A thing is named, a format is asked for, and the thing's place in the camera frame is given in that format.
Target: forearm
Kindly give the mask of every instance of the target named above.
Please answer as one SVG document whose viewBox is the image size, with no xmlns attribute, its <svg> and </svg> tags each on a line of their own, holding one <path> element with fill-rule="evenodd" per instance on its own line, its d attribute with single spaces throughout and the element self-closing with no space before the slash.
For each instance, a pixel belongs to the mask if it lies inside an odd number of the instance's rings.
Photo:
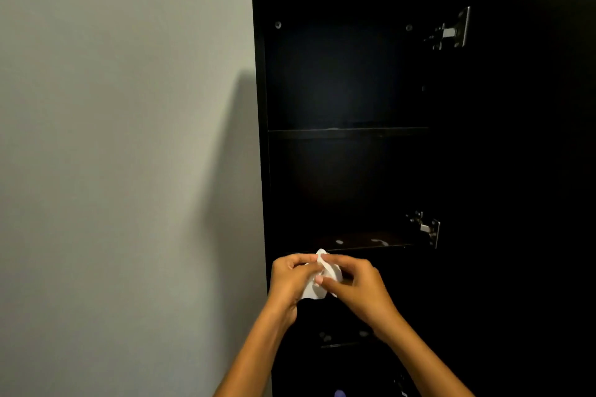
<svg viewBox="0 0 596 397">
<path fill-rule="evenodd" d="M 400 315 L 386 330 L 387 343 L 422 397 L 474 397 Z"/>
<path fill-rule="evenodd" d="M 213 397 L 260 397 L 287 330 L 279 310 L 265 305 Z"/>
</svg>

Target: cabinet shelf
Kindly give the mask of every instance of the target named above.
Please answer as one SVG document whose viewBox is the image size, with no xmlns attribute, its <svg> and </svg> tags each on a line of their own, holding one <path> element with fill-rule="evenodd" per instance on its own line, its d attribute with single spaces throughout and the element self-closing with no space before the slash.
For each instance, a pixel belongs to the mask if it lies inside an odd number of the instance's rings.
<svg viewBox="0 0 596 397">
<path fill-rule="evenodd" d="M 348 129 L 270 130 L 269 137 L 278 140 L 308 140 L 312 138 L 384 138 L 428 135 L 428 127 L 373 127 Z"/>
</svg>

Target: black cabinet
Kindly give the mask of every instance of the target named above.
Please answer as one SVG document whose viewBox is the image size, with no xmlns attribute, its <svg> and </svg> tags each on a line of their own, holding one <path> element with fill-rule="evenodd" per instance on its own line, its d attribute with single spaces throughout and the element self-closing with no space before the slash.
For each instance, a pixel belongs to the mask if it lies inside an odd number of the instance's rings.
<svg viewBox="0 0 596 397">
<path fill-rule="evenodd" d="M 552 214 L 595 193 L 594 0 L 253 0 L 253 13 L 268 279 L 292 252 L 367 258 L 472 391 L 502 383 L 494 309 L 518 284 L 503 271 L 559 242 L 569 220 Z M 333 371 L 315 390 L 295 379 L 309 363 Z M 334 389 L 415 393 L 340 302 L 301 302 L 273 393 Z"/>
</svg>

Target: left hand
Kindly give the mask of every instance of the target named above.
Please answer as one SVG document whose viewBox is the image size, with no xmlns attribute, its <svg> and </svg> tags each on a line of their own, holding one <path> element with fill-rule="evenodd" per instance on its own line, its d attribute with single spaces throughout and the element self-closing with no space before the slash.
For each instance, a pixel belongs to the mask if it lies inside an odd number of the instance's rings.
<svg viewBox="0 0 596 397">
<path fill-rule="evenodd" d="M 317 263 L 316 254 L 292 254 L 274 260 L 267 306 L 281 312 L 285 328 L 296 321 L 296 304 L 309 278 L 321 270 L 323 266 Z"/>
</svg>

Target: white wall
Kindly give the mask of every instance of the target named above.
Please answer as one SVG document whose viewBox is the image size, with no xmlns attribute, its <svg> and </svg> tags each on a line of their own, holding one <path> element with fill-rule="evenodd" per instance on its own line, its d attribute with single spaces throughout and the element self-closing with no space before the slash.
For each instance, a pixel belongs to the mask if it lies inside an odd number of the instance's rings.
<svg viewBox="0 0 596 397">
<path fill-rule="evenodd" d="M 251 0 L 0 0 L 0 395 L 213 392 L 265 298 L 254 68 Z"/>
</svg>

